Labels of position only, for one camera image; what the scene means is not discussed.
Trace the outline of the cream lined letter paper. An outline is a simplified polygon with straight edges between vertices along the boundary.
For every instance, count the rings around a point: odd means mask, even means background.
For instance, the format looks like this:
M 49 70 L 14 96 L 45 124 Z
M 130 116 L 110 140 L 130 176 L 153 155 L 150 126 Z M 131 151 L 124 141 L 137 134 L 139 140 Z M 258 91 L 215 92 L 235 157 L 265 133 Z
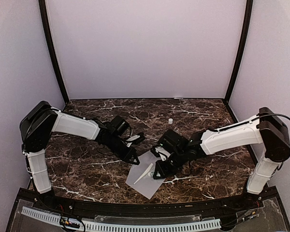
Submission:
M 133 183 L 134 185 L 140 181 L 144 176 L 147 175 L 148 172 L 150 172 L 151 168 L 153 167 L 153 163 L 150 163 L 147 169 L 138 177 L 138 179 Z

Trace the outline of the grey paper envelope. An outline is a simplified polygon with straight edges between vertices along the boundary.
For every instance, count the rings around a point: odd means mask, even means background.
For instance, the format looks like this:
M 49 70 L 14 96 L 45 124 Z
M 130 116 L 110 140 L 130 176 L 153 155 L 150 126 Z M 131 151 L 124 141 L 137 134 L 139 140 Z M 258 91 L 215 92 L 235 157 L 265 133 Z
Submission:
M 135 185 L 133 183 L 147 169 L 150 163 L 153 163 L 153 167 L 151 168 L 150 172 L 154 171 L 155 163 L 159 160 L 159 158 L 155 157 L 150 151 L 147 151 L 138 159 L 140 164 L 131 166 L 128 177 L 126 179 L 126 184 L 150 200 L 165 179 L 155 180 L 153 177 L 146 175 Z

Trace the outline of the white green glue stick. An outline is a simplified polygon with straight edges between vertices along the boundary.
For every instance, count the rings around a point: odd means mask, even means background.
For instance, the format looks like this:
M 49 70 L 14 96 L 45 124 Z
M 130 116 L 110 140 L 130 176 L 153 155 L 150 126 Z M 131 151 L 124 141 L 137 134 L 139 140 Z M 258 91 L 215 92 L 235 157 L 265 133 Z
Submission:
M 153 176 L 154 176 L 154 171 L 148 172 L 147 175 L 148 175 L 149 177 L 153 177 Z

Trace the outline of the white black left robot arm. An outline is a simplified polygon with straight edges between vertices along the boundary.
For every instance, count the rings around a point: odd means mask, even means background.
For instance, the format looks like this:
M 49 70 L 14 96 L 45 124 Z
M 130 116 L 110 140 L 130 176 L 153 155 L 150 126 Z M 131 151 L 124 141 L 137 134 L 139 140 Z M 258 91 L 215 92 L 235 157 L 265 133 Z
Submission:
M 145 139 L 144 133 L 122 135 L 131 130 L 130 124 L 121 116 L 102 122 L 97 118 L 75 116 L 52 107 L 47 101 L 39 102 L 20 122 L 22 152 L 26 157 L 27 171 L 39 194 L 39 202 L 48 211 L 58 207 L 58 199 L 51 193 L 45 152 L 55 132 L 79 136 L 108 147 L 125 163 L 140 163 L 134 145 Z

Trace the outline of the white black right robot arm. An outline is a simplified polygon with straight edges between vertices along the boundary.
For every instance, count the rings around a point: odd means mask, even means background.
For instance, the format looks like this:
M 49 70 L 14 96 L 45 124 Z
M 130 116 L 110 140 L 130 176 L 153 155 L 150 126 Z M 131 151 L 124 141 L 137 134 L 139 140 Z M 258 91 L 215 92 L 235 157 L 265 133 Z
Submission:
M 237 206 L 247 210 L 255 203 L 255 195 L 263 191 L 269 179 L 290 158 L 289 129 L 281 118 L 286 118 L 286 115 L 275 114 L 263 107 L 258 114 L 244 121 L 198 131 L 189 139 L 174 130 L 167 130 L 151 148 L 158 158 L 153 178 L 165 179 L 176 174 L 184 164 L 223 150 L 263 144 L 264 152 L 248 178 L 247 191 L 237 198 Z

